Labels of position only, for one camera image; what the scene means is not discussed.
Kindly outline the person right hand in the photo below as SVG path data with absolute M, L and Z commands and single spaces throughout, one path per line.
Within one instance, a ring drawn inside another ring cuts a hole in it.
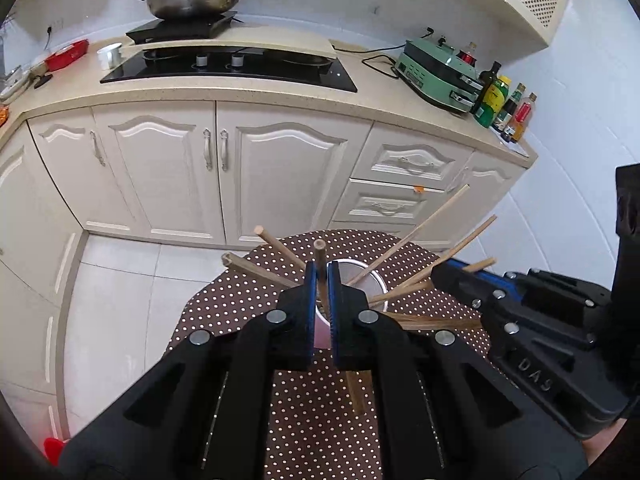
M 595 436 L 582 441 L 582 447 L 585 450 L 588 465 L 593 464 L 600 457 L 625 424 L 626 419 L 617 419 L 611 426 L 604 428 Z

